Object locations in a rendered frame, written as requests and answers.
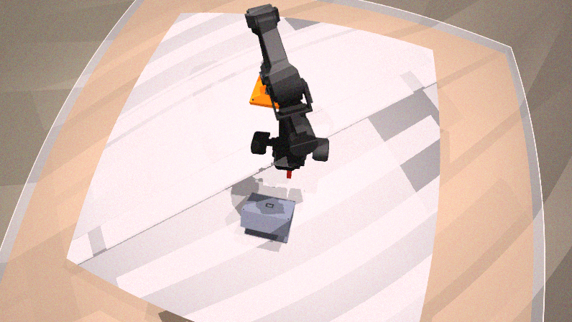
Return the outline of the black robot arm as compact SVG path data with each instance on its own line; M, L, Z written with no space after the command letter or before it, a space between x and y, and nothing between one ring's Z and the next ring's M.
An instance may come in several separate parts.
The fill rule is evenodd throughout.
M305 113L313 112L313 98L309 85L300 77L298 69L289 62L277 23L280 14L271 4L247 9L248 28L259 37L264 62L259 76L269 95L276 121L284 130L287 140L276 137L274 165L278 170L300 169L305 156L318 147L318 139ZM306 103L303 103L303 94ZM279 106L278 111L275 103Z

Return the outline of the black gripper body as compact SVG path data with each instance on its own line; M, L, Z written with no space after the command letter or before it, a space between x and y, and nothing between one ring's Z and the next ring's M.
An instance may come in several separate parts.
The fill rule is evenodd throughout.
M267 146L272 147L272 153L275 154L275 140L276 137L270 137L270 132L256 131L254 133L251 143L251 153L256 155L263 155L267 151ZM279 137L286 139L284 130L279 126ZM326 162L329 154L329 140L324 137L317 137L318 147L313 151L312 158L315 161Z

